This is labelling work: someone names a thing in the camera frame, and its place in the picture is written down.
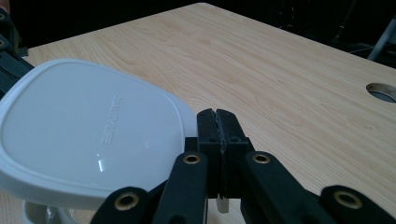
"round grommet hole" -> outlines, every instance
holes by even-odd
[[[133,192],[127,192],[120,195],[114,202],[114,206],[119,211],[127,211],[139,203],[139,196]]]
[[[366,90],[379,100],[388,103],[396,103],[396,88],[390,85],[371,83],[366,86]]]
[[[265,164],[271,161],[271,159],[262,154],[256,154],[253,156],[253,160],[257,163]]]
[[[197,155],[187,155],[183,158],[183,161],[187,164],[196,164],[201,161],[201,158]]]
[[[346,191],[336,191],[334,199],[341,205],[352,209],[360,209],[363,206],[363,203],[355,194]]]

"white plastic object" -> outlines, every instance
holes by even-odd
[[[189,136],[195,115],[170,92],[101,64],[49,61],[0,101],[0,188],[94,210],[116,189],[161,184]]]

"wooden table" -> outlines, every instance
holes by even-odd
[[[356,189],[396,217],[396,70],[207,4],[194,4],[30,49],[33,65],[100,63],[172,92],[198,113],[234,112],[257,150],[312,192]],[[21,223],[21,200],[0,195],[0,223]],[[208,223],[244,223],[209,205]]]

